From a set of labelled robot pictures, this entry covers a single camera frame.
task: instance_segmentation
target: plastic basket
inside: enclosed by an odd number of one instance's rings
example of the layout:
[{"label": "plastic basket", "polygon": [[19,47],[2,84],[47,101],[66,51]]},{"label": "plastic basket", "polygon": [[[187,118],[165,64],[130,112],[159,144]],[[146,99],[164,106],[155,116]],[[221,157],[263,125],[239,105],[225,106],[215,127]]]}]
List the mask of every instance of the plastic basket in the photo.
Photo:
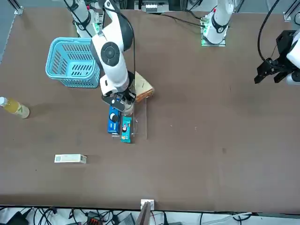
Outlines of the plastic basket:
[{"label": "plastic basket", "polygon": [[90,40],[75,37],[53,40],[46,63],[48,77],[67,87],[96,88],[100,69],[91,54]]}]

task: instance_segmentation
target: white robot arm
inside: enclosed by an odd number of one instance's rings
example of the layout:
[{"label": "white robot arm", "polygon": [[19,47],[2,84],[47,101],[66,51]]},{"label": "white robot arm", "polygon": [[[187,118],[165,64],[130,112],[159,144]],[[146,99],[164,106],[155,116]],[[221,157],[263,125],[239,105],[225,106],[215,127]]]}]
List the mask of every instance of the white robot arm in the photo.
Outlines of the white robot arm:
[{"label": "white robot arm", "polygon": [[300,30],[294,34],[291,49],[286,57],[297,67],[295,71],[287,76],[286,82],[288,84],[300,84]]},{"label": "white robot arm", "polygon": [[87,10],[83,0],[64,0],[67,8],[72,12],[72,16],[77,28],[77,33],[81,38],[90,38],[98,32],[99,13],[94,10]]},{"label": "white robot arm", "polygon": [[226,36],[228,22],[233,13],[232,0],[218,0],[217,7],[209,14],[209,25],[204,33],[206,39],[212,44],[219,44]]},{"label": "white robot arm", "polygon": [[133,31],[127,20],[118,13],[120,10],[113,0],[106,0],[99,5],[104,6],[112,20],[93,36],[90,45],[93,57],[105,73],[100,78],[102,99],[129,115],[135,101],[135,75],[127,70],[122,52],[131,47]]}]

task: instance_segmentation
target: wire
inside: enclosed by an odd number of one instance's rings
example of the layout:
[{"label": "wire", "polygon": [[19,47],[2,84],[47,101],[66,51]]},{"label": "wire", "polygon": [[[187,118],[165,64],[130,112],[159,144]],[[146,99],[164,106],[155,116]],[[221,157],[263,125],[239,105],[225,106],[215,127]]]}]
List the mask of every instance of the wire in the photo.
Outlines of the wire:
[{"label": "wire", "polygon": [[121,12],[117,12],[116,10],[113,10],[113,9],[110,9],[110,8],[106,8],[105,6],[103,6],[103,8],[105,9],[105,10],[107,10],[107,11],[111,11],[111,12],[115,12],[116,14],[119,14],[120,16],[122,16],[127,22],[128,22],[128,24],[129,24],[129,26],[130,26],[130,28],[131,28],[131,31],[132,31],[132,36],[133,36],[133,67],[134,67],[134,72],[133,72],[133,74],[134,74],[134,76],[135,76],[135,32],[134,32],[134,30],[133,30],[133,27],[132,27],[132,25],[131,25],[131,23],[130,23],[130,21],[127,19],[127,17],[126,16],[124,16]]},{"label": "wire", "polygon": [[36,225],[36,214],[37,214],[37,210],[34,212],[34,215],[33,215],[33,225]]},{"label": "wire", "polygon": [[104,218],[108,214],[108,218],[107,219],[103,219],[102,222],[106,223],[109,220],[109,216],[111,215],[111,212],[112,211],[108,211],[106,214],[103,215],[102,218]]},{"label": "wire", "polygon": [[88,217],[89,216],[89,213],[87,213],[87,212],[84,212],[82,209],[79,209],[86,217]]},{"label": "wire", "polygon": [[154,219],[154,224],[156,225],[155,217],[154,217],[154,214],[153,214],[153,212],[152,212],[152,211],[151,211],[151,214],[152,214],[152,216],[153,216],[153,219]]},{"label": "wire", "polygon": [[297,24],[298,26],[300,26],[300,23],[297,23],[296,22],[296,16],[297,16],[297,14],[299,14],[300,12],[297,12],[296,14],[295,14],[295,17],[294,17],[294,22],[295,22],[295,24]]},{"label": "wire", "polygon": [[120,215],[121,213],[125,212],[124,210],[116,214],[116,216]]},{"label": "wire", "polygon": [[245,215],[249,215],[249,214],[252,214],[252,212],[244,212],[244,213],[240,213],[240,214],[236,214],[236,215],[230,215],[230,216],[227,216],[223,219],[216,219],[216,220],[212,220],[212,221],[208,221],[208,222],[205,222],[203,223],[202,225],[208,225],[208,224],[214,224],[214,223],[220,223],[220,222],[224,222],[230,218],[233,218],[233,217],[238,217],[238,216],[245,216]]},{"label": "wire", "polygon": [[200,6],[202,2],[203,0],[198,0],[189,10],[192,10],[197,4],[199,4],[198,6]]},{"label": "wire", "polygon": [[273,52],[272,52],[272,55],[270,56],[270,58],[272,58],[272,56],[273,56],[273,54],[274,54],[274,52],[275,52],[276,47],[277,47],[277,44],[275,45],[275,47],[274,47],[274,49],[273,49]]},{"label": "wire", "polygon": [[203,213],[201,213],[199,225],[201,225],[202,217],[203,217]]},{"label": "wire", "polygon": [[197,23],[194,23],[194,22],[185,21],[185,20],[179,19],[179,18],[174,17],[174,16],[171,16],[171,15],[165,15],[165,14],[161,14],[161,15],[167,16],[167,17],[170,17],[170,18],[173,18],[173,19],[175,19],[175,20],[182,21],[182,22],[184,22],[184,23],[188,23],[188,24],[191,24],[191,25],[195,25],[195,26],[198,26],[198,27],[203,27],[203,28],[205,28],[204,25],[200,25],[200,24],[197,24]]},{"label": "wire", "polygon": [[[75,12],[71,9],[71,7],[67,4],[66,0],[64,0],[67,8],[72,12],[72,14],[76,17],[76,19],[78,20],[78,22],[80,24],[82,24],[82,22],[80,21],[80,19],[78,18],[78,16],[75,14]],[[92,38],[93,36],[89,33],[89,31],[86,29],[86,27],[84,27],[84,30],[88,33],[88,35]]]},{"label": "wire", "polygon": [[[24,208],[24,209],[26,209],[26,208]],[[22,212],[24,209],[22,209],[20,212]]]},{"label": "wire", "polygon": [[50,221],[49,221],[49,220],[47,219],[47,217],[46,217],[46,213],[47,213],[47,212],[52,212],[53,210],[50,209],[50,208],[48,208],[46,211],[44,211],[43,208],[41,208],[41,210],[40,210],[40,208],[38,209],[38,211],[42,214],[42,217],[40,218],[40,221],[39,221],[38,225],[41,225],[41,224],[42,224],[42,221],[43,221],[43,218],[44,218],[44,217],[46,218],[46,223],[47,223],[48,225],[51,225]]},{"label": "wire", "polygon": [[196,16],[196,15],[195,15],[191,10],[189,10],[189,9],[187,9],[186,12],[190,13],[194,18],[196,18],[196,19],[198,19],[198,20],[201,20],[201,19],[203,18],[202,16],[200,16],[200,17]]},{"label": "wire", "polygon": [[50,216],[50,214],[52,213],[52,211],[50,211],[49,213],[48,213],[48,216],[46,217],[46,221],[45,221],[45,224],[44,225],[46,225],[46,223],[47,223],[47,221],[48,221],[48,217]]},{"label": "wire", "polygon": [[73,219],[74,219],[74,221],[75,221],[75,224],[77,224],[78,225],[78,222],[76,221],[76,219],[75,219],[75,215],[74,215],[74,209],[72,209],[71,210],[71,212],[72,212],[72,217],[73,217]]},{"label": "wire", "polygon": [[[233,219],[234,219],[234,217],[233,217]],[[240,216],[239,216],[239,220],[240,220],[240,225],[242,225],[242,220],[241,220]]]},{"label": "wire", "polygon": [[212,10],[210,12],[212,12],[216,7],[217,7],[217,5],[214,8],[212,8]]},{"label": "wire", "polygon": [[236,218],[234,218],[234,217],[233,217],[233,219],[234,219],[235,221],[242,222],[242,221],[245,221],[245,220],[249,219],[251,216],[252,216],[252,215],[248,215],[247,217],[245,217],[245,218],[243,218],[243,219],[241,219],[240,216],[239,216],[239,219],[236,219]]},{"label": "wire", "polygon": [[272,8],[270,9],[270,11],[268,12],[268,14],[266,15],[266,18],[264,19],[263,23],[262,23],[262,26],[261,28],[259,29],[259,33],[258,33],[258,38],[257,38],[257,50],[258,50],[258,54],[259,56],[261,57],[261,59],[267,63],[271,68],[274,68],[274,69],[277,69],[279,70],[280,72],[286,72],[287,70],[285,68],[282,68],[282,67],[277,67],[277,66],[274,66],[272,64],[270,64],[262,55],[262,52],[261,52],[261,35],[262,35],[262,31],[263,31],[263,28],[269,18],[269,16],[271,15],[272,11],[274,10],[274,8],[276,7],[276,5],[278,4],[280,0],[276,0],[276,2],[274,3],[274,5],[272,6]]}]

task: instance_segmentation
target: bottle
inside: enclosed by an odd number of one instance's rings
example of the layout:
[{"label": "bottle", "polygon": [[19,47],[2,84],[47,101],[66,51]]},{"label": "bottle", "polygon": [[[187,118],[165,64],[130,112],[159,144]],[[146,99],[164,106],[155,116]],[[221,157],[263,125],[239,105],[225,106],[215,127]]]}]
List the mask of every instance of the bottle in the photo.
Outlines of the bottle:
[{"label": "bottle", "polygon": [[30,113],[29,108],[11,98],[0,97],[0,106],[2,106],[6,111],[8,111],[11,114],[21,116],[22,119],[27,118]]}]

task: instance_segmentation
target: clear plastic stand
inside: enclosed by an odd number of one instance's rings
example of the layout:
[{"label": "clear plastic stand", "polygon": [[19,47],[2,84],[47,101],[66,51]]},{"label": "clear plastic stand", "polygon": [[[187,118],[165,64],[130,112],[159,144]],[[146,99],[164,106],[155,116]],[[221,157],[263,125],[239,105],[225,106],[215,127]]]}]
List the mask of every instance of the clear plastic stand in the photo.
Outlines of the clear plastic stand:
[{"label": "clear plastic stand", "polygon": [[[147,139],[147,98],[144,98],[141,102],[134,104],[134,112],[131,116],[131,138],[146,140]],[[120,135],[112,135],[113,139],[120,140],[122,129],[120,129]]]}]

